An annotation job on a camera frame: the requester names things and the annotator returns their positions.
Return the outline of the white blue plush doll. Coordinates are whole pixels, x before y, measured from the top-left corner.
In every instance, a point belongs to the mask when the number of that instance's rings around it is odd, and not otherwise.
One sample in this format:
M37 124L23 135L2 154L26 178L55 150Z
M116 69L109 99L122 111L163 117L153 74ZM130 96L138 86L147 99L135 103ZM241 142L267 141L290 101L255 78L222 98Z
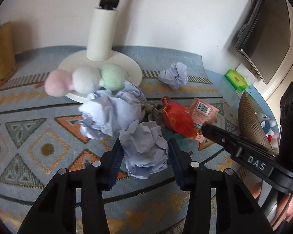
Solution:
M277 140L277 137L275 136L275 132L272 130L272 128L276 125L276 121L271 120L269 116L267 116L264 113L255 113L260 125L266 134L266 137L274 151L278 150L279 142Z

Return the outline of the paper ball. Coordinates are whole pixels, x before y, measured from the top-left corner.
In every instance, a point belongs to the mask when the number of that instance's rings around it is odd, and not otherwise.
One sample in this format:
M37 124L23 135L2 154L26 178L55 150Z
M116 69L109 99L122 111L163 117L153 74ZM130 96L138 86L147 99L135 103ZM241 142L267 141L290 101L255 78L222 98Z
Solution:
M187 68L188 67L181 62L174 63L170 68L159 73L158 80L165 83L173 90L177 90L188 83Z
M90 139L100 140L127 129L135 120L143 118L145 96L140 88L125 81L124 88L113 94L110 90L98 90L88 95L81 112L80 132Z
M141 123L135 120L128 129L120 132L119 139L129 176L148 179L151 174L168 167L168 142L155 121Z

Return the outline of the three ball plush toy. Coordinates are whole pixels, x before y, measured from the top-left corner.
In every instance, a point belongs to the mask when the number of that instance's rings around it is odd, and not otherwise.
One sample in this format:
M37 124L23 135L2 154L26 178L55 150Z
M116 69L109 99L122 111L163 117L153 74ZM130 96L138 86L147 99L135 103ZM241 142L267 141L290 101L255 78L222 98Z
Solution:
M99 69L81 66L72 72L63 69L51 71L44 83L44 89L52 97L62 97L72 91L87 95L101 88L120 90L128 79L129 74L116 64L105 64Z

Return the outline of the brown ribbed basket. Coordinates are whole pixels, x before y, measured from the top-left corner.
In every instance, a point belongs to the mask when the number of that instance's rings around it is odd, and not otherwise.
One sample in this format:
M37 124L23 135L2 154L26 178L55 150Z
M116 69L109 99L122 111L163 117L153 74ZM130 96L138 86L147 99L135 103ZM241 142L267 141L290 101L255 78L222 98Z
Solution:
M258 143L267 148L267 150L278 154L278 150L274 151L272 149L255 113L264 113L264 111L255 99L249 93L244 91L241 95L238 108L238 120L242 137ZM278 140L277 123L272 130L275 132L275 136Z

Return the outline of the teal flat toy piece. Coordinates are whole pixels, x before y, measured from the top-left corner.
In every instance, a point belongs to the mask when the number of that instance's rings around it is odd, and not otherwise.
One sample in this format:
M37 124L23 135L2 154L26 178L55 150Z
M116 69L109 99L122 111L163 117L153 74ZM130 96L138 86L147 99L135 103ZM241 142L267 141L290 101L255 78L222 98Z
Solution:
M163 133L163 137L166 141L171 139L175 139L179 148L182 151L188 152L190 155L193 155L194 152L192 151L191 143L193 142L190 138L185 137L179 133L173 133L172 131L167 131Z

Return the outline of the orange red toy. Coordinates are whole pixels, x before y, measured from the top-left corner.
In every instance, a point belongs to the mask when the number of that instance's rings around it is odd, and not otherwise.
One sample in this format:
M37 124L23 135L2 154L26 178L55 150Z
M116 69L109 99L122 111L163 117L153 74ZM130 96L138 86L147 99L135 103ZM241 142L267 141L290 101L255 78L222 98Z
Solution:
M197 129L188 109L175 103L167 96L162 97L161 101L163 105L162 118L167 128L185 137L195 139L197 136Z

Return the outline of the green tissue pack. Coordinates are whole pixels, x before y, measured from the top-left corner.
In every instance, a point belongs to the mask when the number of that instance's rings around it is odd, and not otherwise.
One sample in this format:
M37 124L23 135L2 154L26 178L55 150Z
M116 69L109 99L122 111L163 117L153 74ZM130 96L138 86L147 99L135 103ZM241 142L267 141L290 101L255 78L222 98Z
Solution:
M246 90L249 85L244 77L236 70L229 69L224 75L228 82L239 92Z

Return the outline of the patterned blue table mat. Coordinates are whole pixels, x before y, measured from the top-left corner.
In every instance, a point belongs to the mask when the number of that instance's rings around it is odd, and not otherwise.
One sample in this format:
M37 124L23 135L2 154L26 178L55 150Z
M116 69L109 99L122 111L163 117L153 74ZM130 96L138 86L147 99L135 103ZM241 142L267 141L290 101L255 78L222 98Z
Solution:
M43 188L60 168L79 170L112 149L115 137L93 140L80 132L79 104L44 91L49 72L78 52L78 46L47 47L16 56L16 74L0 88L0 218L16 233ZM201 98L219 113L215 124L238 133L239 98L198 54L153 47L116 47L140 66L140 89L149 102L163 96L189 106ZM158 80L174 63L185 64L188 83L173 90ZM171 168L140 180L122 166L117 182L103 193L111 233L182 233L189 193L177 186Z

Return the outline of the grey plaid bow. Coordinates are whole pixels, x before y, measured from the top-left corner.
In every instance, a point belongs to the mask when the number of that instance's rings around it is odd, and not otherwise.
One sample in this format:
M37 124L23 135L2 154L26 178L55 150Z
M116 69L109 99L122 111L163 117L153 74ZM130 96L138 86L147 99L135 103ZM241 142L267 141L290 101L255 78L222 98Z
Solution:
M164 128L164 120L162 118L163 105L160 103L143 101L142 102L142 122L155 121L158 126Z

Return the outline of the bamboo pen holder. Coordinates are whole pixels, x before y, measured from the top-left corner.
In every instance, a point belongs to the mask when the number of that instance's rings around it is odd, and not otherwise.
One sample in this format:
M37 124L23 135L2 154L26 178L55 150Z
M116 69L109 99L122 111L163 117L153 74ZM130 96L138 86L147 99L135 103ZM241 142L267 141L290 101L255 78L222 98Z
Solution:
M0 86L13 76L17 68L11 26L11 22L0 26Z

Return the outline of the white desk lamp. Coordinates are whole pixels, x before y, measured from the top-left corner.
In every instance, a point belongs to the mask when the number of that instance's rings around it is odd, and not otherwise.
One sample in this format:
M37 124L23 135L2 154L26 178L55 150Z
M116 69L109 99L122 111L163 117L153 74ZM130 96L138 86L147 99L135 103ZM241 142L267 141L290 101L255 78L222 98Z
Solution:
M129 82L140 85L142 70L139 65L127 55L112 50L119 1L100 0L92 15L87 48L67 56L60 63L59 69L72 72L81 66L99 69L105 64L114 63L129 73Z

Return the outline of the black wall monitor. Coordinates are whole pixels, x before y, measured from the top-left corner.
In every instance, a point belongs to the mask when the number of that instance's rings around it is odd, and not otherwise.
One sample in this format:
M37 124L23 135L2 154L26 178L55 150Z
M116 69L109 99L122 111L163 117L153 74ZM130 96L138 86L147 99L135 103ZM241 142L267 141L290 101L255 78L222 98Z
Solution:
M234 48L268 84L291 45L287 0L251 0L251 9L237 33Z

